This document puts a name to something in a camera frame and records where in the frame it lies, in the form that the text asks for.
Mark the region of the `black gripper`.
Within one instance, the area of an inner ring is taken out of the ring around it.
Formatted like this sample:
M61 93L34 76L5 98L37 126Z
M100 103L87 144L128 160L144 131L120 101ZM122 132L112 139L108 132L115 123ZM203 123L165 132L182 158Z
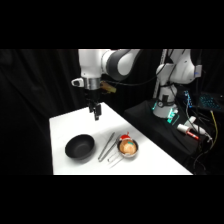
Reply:
M98 104L99 100L100 100L100 90L99 89L97 89L97 90L86 89L85 90L85 99L86 99L86 103L89 107L89 112L90 113L94 112L95 120L96 121L99 120L99 117L102 114L101 104Z

